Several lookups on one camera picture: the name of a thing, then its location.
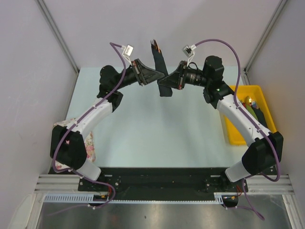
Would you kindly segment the gold knife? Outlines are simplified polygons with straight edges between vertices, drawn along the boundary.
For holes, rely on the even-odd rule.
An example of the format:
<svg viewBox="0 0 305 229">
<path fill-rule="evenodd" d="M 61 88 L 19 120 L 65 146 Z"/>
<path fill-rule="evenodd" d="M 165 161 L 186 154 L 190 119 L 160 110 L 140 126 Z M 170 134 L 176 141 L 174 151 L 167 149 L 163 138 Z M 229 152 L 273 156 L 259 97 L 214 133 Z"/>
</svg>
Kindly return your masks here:
<svg viewBox="0 0 305 229">
<path fill-rule="evenodd" d="M 153 40 L 153 45 L 154 45 L 154 49 L 158 52 L 158 53 L 162 53 L 158 43 L 156 40 Z"/>
</svg>

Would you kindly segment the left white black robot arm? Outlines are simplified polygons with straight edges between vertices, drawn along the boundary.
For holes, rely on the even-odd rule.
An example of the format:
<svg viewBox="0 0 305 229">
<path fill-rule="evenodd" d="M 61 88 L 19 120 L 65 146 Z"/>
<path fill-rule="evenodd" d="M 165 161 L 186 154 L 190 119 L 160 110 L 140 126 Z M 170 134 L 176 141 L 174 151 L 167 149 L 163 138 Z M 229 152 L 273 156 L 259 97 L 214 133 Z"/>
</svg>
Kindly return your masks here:
<svg viewBox="0 0 305 229">
<path fill-rule="evenodd" d="M 59 162 L 82 177 L 96 181 L 101 169 L 87 158 L 85 139 L 95 126 L 113 113 L 122 101 L 123 94 L 118 90 L 138 83 L 150 84 L 164 77 L 164 73 L 145 66 L 140 60 L 131 62 L 121 73 L 111 65 L 100 70 L 99 93 L 93 105 L 80 117 L 67 125 L 56 125 L 52 130 L 52 165 Z"/>
</svg>

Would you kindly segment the purple fork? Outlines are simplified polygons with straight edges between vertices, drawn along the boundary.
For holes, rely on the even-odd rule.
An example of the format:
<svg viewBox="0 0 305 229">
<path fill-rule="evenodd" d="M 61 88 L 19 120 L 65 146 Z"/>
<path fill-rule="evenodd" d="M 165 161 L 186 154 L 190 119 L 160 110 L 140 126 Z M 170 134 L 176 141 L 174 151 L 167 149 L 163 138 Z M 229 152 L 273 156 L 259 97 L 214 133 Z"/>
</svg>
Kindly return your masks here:
<svg viewBox="0 0 305 229">
<path fill-rule="evenodd" d="M 152 48 L 152 50 L 155 50 L 157 53 L 160 52 L 156 40 L 151 40 L 151 48 Z"/>
</svg>

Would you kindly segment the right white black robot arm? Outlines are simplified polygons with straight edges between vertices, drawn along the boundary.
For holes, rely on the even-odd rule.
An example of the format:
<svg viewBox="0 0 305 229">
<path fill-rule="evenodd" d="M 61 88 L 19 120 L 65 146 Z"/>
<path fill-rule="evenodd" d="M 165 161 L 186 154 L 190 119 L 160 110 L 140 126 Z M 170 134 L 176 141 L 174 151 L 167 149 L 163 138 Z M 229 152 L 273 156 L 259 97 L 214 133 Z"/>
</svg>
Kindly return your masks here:
<svg viewBox="0 0 305 229">
<path fill-rule="evenodd" d="M 181 90 L 186 84 L 203 87 L 208 104 L 224 114 L 243 136 L 248 149 L 242 159 L 224 172 L 224 178 L 237 182 L 243 178 L 261 174 L 271 166 L 279 166 L 284 138 L 279 132 L 271 132 L 253 118 L 236 98 L 234 91 L 223 81 L 222 59 L 208 56 L 202 70 L 187 66 L 181 61 L 177 69 L 161 79 L 158 84 Z"/>
</svg>

